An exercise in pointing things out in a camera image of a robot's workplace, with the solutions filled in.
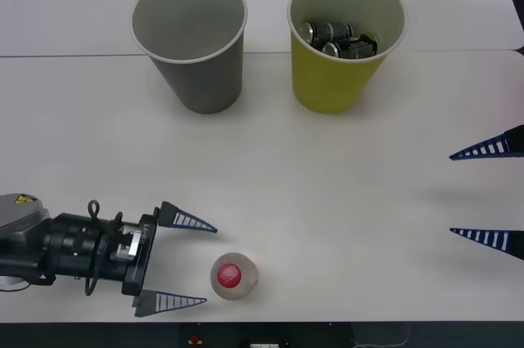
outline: can lid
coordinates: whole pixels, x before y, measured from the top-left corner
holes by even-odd
[[[304,39],[304,41],[311,45],[314,37],[313,25],[309,22],[304,22],[302,25],[300,25],[298,34],[302,37],[302,39]]]
[[[223,264],[216,274],[219,284],[225,288],[234,288],[242,279],[242,272],[235,264]]]
[[[324,45],[322,53],[328,56],[339,57],[338,49],[334,43],[327,43]]]

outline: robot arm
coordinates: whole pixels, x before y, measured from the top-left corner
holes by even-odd
[[[74,276],[85,278],[90,296],[99,278],[120,281],[122,293],[135,296],[136,316],[206,301],[143,291],[142,286],[158,226],[209,233],[217,233],[216,228],[168,202],[138,224],[123,222],[122,213],[111,221],[99,219],[96,201],[89,202],[88,211],[89,217],[63,213],[51,219],[36,197],[0,196],[0,285],[52,285],[57,275]]]

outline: warning label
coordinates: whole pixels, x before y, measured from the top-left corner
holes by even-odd
[[[20,194],[15,201],[15,205],[20,205],[22,203],[30,203],[34,202],[35,199],[30,197],[29,195]]]

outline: bottle cap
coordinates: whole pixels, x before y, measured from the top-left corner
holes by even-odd
[[[224,288],[234,288],[242,279],[242,272],[235,264],[223,264],[216,274],[219,284]]]

